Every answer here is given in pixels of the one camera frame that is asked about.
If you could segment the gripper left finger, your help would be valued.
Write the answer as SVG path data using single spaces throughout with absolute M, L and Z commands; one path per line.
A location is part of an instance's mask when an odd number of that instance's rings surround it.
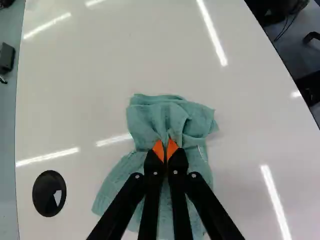
M 88 240 L 120 240 L 142 200 L 137 238 L 157 238 L 160 195 L 165 177 L 165 150 L 161 140 L 156 141 L 147 152 L 143 170 L 143 174 L 134 172 L 129 176 L 88 235 Z

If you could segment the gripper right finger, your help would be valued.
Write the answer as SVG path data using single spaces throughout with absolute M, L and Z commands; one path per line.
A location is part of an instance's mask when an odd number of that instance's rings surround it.
M 166 149 L 168 183 L 176 240 L 192 240 L 193 232 L 186 198 L 190 199 L 212 240 L 243 240 L 244 236 L 199 172 L 188 173 L 186 152 L 172 139 Z

